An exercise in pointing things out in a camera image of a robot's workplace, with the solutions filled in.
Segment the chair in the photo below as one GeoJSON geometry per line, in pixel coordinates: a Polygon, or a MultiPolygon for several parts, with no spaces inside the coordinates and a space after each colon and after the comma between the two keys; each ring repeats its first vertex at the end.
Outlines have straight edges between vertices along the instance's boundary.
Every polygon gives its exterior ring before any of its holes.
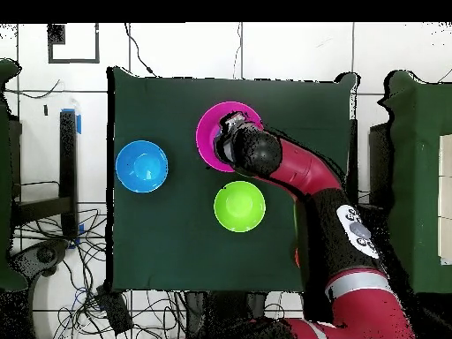
{"type": "Polygon", "coordinates": [[[34,286],[40,275],[51,276],[78,235],[75,113],[60,114],[60,187],[58,197],[17,202],[20,195],[22,126],[11,115],[4,85],[18,75],[12,60],[0,60],[0,339],[36,339],[33,324],[34,286]],[[11,256],[12,233],[25,223],[61,215],[63,238],[45,240],[11,256]]]}

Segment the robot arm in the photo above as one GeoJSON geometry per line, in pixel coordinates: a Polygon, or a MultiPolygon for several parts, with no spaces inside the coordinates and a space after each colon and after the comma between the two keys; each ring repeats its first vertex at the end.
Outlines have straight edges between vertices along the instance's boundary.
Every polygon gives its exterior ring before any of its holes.
{"type": "MultiPolygon", "coordinates": [[[[247,123],[240,112],[223,118],[221,126],[214,141],[220,160],[242,175],[280,185],[297,196],[298,232],[305,232],[298,238],[298,253],[309,258],[302,262],[311,273],[301,267],[302,277],[314,292],[325,292],[334,324],[347,328],[353,339],[412,338],[371,233],[327,164],[309,150],[247,123]],[[305,248],[300,248],[301,240],[305,248]]],[[[331,339],[344,337],[339,329],[318,330],[331,339]]]]}
{"type": "Polygon", "coordinates": [[[245,121],[240,112],[222,120],[215,153],[235,171],[313,195],[341,184],[316,155],[245,121]]]}

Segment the green table cover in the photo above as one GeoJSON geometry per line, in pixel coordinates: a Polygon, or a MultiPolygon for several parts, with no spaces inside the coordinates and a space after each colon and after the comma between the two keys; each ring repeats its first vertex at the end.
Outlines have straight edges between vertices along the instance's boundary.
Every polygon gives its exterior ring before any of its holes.
{"type": "Polygon", "coordinates": [[[114,155],[144,139],[168,157],[164,184],[150,193],[125,189],[115,174],[114,289],[294,290],[293,201],[284,190],[236,173],[207,168],[195,143],[203,114],[218,102],[243,102],[264,124],[347,170],[350,91],[357,76],[335,82],[138,78],[113,69],[114,155]],[[214,199],[228,182],[249,180],[267,211],[259,226],[233,233],[215,219],[214,199]]]}
{"type": "Polygon", "coordinates": [[[452,292],[452,266],[438,256],[440,136],[452,133],[452,84],[426,84],[412,73],[388,75],[385,98],[394,145],[388,218],[391,245],[415,292],[452,292]]]}

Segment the pink bowl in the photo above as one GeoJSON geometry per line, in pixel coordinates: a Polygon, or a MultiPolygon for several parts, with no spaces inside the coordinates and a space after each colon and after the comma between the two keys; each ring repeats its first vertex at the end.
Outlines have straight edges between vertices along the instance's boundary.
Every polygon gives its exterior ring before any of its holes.
{"type": "Polygon", "coordinates": [[[201,118],[196,128],[196,146],[202,159],[212,168],[231,173],[234,169],[221,162],[215,156],[214,138],[221,130],[220,120],[231,112],[243,112],[247,121],[252,121],[256,127],[263,130],[264,126],[254,109],[241,102],[220,102],[209,109],[201,118]]]}

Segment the floor tile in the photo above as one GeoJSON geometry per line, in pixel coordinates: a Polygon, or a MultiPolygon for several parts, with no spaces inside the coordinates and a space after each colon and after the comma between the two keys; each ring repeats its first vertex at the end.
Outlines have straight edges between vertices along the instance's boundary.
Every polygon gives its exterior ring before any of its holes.
{"type": "MultiPolygon", "coordinates": [[[[372,126],[384,124],[389,120],[388,112],[377,101],[383,96],[358,96],[357,97],[357,121],[358,121],[358,188],[362,191],[359,196],[364,196],[370,191],[369,172],[369,131],[372,126]]],[[[362,202],[368,201],[368,195],[362,202]]]]}
{"type": "Polygon", "coordinates": [[[438,256],[452,261],[452,220],[438,217],[438,256]]]}
{"type": "Polygon", "coordinates": [[[244,23],[244,78],[332,81],[351,71],[352,23],[244,23]]]}
{"type": "Polygon", "coordinates": [[[440,137],[440,176],[452,177],[452,135],[440,137]]]}
{"type": "Polygon", "coordinates": [[[79,321],[82,326],[79,329],[71,329],[72,324],[68,312],[59,314],[57,312],[34,312],[33,317],[37,339],[101,339],[99,334],[89,334],[97,333],[94,324],[101,332],[106,330],[102,332],[103,339],[131,339],[132,337],[131,330],[115,337],[107,319],[92,318],[93,324],[82,316],[79,321]]]}
{"type": "Polygon", "coordinates": [[[133,339],[185,339],[185,314],[181,318],[181,328],[170,312],[143,312],[133,314],[133,339]]]}
{"type": "Polygon", "coordinates": [[[452,177],[440,177],[438,216],[452,220],[452,177]]]}
{"type": "MultiPolygon", "coordinates": [[[[232,79],[240,46],[237,26],[237,22],[132,24],[132,37],[141,60],[158,76],[232,79]]],[[[236,76],[240,51],[237,61],[236,76]]],[[[133,43],[132,73],[152,76],[139,61],[133,43]]]]}
{"type": "MultiPolygon", "coordinates": [[[[49,64],[47,25],[19,26],[20,90],[50,90],[60,79],[59,89],[107,90],[109,66],[127,67],[129,39],[123,24],[99,25],[100,63],[49,64]]],[[[66,44],[54,46],[54,58],[91,58],[94,24],[66,25],[66,44]]]]}
{"type": "MultiPolygon", "coordinates": [[[[174,292],[169,293],[169,297],[172,300],[170,302],[168,300],[168,294],[165,291],[157,291],[157,290],[134,290],[132,292],[133,294],[133,310],[134,311],[162,311],[165,309],[166,306],[172,306],[173,308],[176,307],[174,304],[175,297],[174,292]]],[[[179,292],[180,296],[184,298],[184,293],[179,292]]],[[[183,303],[180,301],[180,298],[177,297],[177,302],[179,305],[179,308],[185,309],[183,303]]]]}
{"type": "MultiPolygon", "coordinates": [[[[451,37],[447,22],[357,22],[358,92],[383,94],[384,79],[393,70],[409,70],[425,82],[438,82],[452,69],[451,37]]],[[[452,81],[452,74],[444,81],[452,81]]]]}

